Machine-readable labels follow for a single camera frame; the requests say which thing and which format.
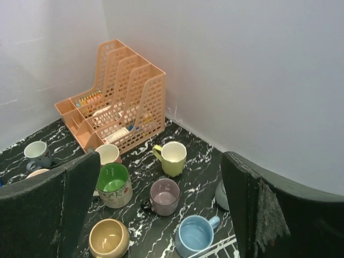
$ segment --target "light blue mug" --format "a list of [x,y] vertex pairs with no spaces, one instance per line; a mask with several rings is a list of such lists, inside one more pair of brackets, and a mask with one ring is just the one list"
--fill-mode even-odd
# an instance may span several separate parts
[[212,245],[214,229],[220,224],[220,218],[215,216],[206,220],[202,216],[191,215],[180,224],[176,233],[176,249],[182,258],[187,258]]

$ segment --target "orange plastic organizer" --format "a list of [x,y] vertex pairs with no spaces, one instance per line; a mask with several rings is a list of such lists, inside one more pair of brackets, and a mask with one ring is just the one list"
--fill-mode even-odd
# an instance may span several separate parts
[[165,128],[166,74],[111,40],[98,48],[94,86],[55,104],[82,149],[129,151]]

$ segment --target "black marble tabletop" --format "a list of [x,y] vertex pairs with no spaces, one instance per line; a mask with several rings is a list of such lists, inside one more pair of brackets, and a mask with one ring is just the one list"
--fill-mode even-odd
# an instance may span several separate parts
[[[4,185],[28,176],[28,160],[23,151],[29,143],[37,140],[48,144],[56,163],[65,163],[84,154],[64,123],[58,120],[0,152],[0,179]],[[177,211],[169,217],[160,217],[155,213],[144,212],[140,208],[140,202],[148,197],[154,181],[166,177],[160,162],[153,155],[152,147],[172,140],[186,146],[187,164],[183,174],[174,178],[182,192]],[[74,257],[92,257],[88,248],[89,232],[96,222],[105,218],[120,220],[129,230],[130,248],[124,257],[179,257],[174,246],[176,229],[183,218],[192,214],[207,219],[215,215],[221,218],[221,223],[215,230],[214,243],[234,235],[230,213],[222,210],[214,198],[216,186],[221,181],[220,151],[167,120],[163,133],[121,157],[130,172],[133,198],[121,209],[110,209],[100,199],[94,198]],[[237,258],[237,245],[233,243],[226,247],[226,251],[219,250],[209,257]]]

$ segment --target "purple mug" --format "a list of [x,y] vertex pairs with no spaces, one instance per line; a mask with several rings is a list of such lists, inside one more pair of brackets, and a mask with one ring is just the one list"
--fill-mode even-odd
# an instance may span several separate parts
[[168,178],[155,181],[150,188],[149,199],[141,204],[145,211],[154,211],[160,216],[170,216],[177,209],[181,191],[176,182]]

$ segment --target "light green mug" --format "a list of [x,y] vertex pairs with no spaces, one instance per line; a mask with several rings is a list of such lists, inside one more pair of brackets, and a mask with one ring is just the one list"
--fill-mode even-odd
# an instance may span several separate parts
[[161,161],[162,170],[166,175],[175,177],[183,172],[187,160],[186,147],[177,141],[163,145],[155,145],[153,154]]

